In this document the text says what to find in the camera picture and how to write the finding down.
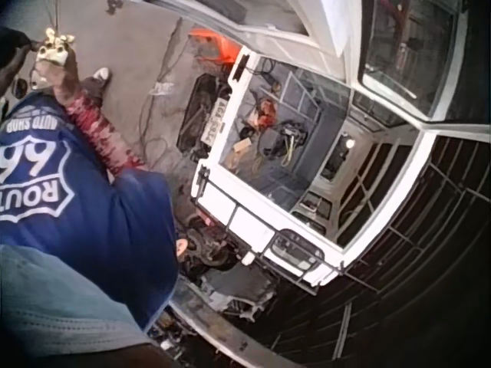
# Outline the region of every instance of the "garage floor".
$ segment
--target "garage floor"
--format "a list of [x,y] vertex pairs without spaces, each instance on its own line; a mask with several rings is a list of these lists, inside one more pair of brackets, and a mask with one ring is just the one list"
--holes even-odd
[[[193,46],[187,41],[194,24],[143,2],[125,1],[113,11],[108,3],[114,2],[60,0],[60,31],[75,36],[81,78],[102,66],[113,71],[103,111],[127,142],[139,152],[146,150],[149,164],[166,174],[175,194],[176,217],[183,219],[193,210],[186,183],[192,179],[195,166],[181,156],[176,139],[194,82],[203,73],[194,58]],[[54,17],[53,0],[10,2],[0,15],[0,25],[41,40],[50,26],[46,5]],[[26,79],[34,57],[28,56],[21,71]],[[168,94],[155,96],[152,102],[149,92],[161,71],[168,72],[162,82],[169,83],[171,88]],[[140,130],[145,130],[150,110],[144,137],[147,144],[142,145]]]

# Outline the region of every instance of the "sneaker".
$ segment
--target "sneaker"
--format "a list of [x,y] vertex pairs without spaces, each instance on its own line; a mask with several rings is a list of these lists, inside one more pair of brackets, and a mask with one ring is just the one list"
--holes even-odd
[[108,67],[102,67],[92,77],[100,81],[104,86],[110,79],[110,70]]

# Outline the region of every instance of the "cable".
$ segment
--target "cable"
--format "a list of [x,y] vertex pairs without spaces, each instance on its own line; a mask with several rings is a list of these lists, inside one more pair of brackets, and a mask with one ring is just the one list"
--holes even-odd
[[[163,60],[162,60],[162,64],[160,65],[160,71],[159,71],[156,83],[162,83],[162,81],[165,79],[165,77],[175,68],[177,63],[180,61],[180,58],[183,56],[184,51],[186,50],[186,47],[188,44],[189,44],[189,38],[187,38],[181,52],[178,54],[174,63],[172,65],[170,65],[169,67],[166,66],[167,57],[166,57],[166,55],[164,55]],[[143,115],[145,112],[145,106],[147,105],[147,101],[149,101],[149,100],[150,100],[150,105],[148,106],[147,116],[144,119]],[[147,139],[148,131],[149,131],[149,128],[151,126],[150,120],[152,117],[154,104],[155,104],[155,96],[147,95],[145,101],[143,102],[143,106],[140,110],[140,115],[138,117],[138,134],[139,134],[139,136],[138,136],[137,143],[138,143],[139,148],[140,148],[140,155],[142,156],[143,160],[148,164],[148,166],[151,169],[155,169],[155,167],[162,161],[162,159],[165,157],[167,150],[169,148],[169,143],[167,142],[167,140],[163,136],[151,138],[149,140]],[[180,112],[181,112],[181,110],[175,110],[172,113],[164,113],[163,117],[171,117],[172,115],[175,115],[176,113],[180,113]],[[148,144],[152,143],[152,142],[162,142],[165,144],[165,147],[164,147],[162,153],[156,159],[152,160],[152,162],[151,162],[149,160],[149,157],[147,154],[147,149],[148,149]],[[178,167],[178,165],[180,164],[180,161],[178,161],[178,163],[173,167],[173,169],[170,172],[175,171],[176,167]]]
[[[270,67],[269,67],[269,70],[268,71],[265,71],[265,63],[266,61],[269,61],[270,63]],[[261,64],[261,70],[260,71],[255,71],[249,67],[246,67],[245,69],[250,72],[252,75],[261,75],[261,74],[271,74],[273,72],[273,70],[275,69],[275,66],[276,66],[276,60],[272,60],[272,59],[269,59],[267,57],[264,57],[262,59],[262,64]]]
[[49,10],[48,3],[46,1],[47,0],[43,0],[44,9],[46,10],[46,13],[48,13],[48,18],[49,18],[49,22],[50,22],[51,26],[53,27],[53,29],[55,29],[56,26],[55,26],[55,23],[53,21],[53,15],[51,14],[51,12]]

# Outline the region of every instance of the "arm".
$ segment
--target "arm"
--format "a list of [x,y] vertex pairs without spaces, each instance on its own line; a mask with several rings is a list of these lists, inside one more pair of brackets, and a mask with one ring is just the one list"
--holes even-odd
[[71,121],[87,137],[113,175],[119,174],[124,168],[148,170],[82,89],[75,53],[67,45],[65,49],[68,57],[63,66],[50,61],[39,61],[35,65],[38,73],[53,86],[58,103],[67,109]]
[[123,168],[148,170],[85,91],[67,106],[67,113],[113,175]]

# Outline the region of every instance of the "hand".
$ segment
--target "hand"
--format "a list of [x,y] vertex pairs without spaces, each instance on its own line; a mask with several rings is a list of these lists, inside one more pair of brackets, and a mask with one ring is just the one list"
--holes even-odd
[[38,61],[35,65],[36,71],[46,78],[53,86],[54,96],[58,103],[68,107],[82,92],[82,86],[78,79],[77,60],[74,51],[68,46],[68,57],[64,66],[56,65],[50,61]]
[[0,97],[12,84],[24,65],[25,57],[35,49],[35,43],[20,31],[0,27]]

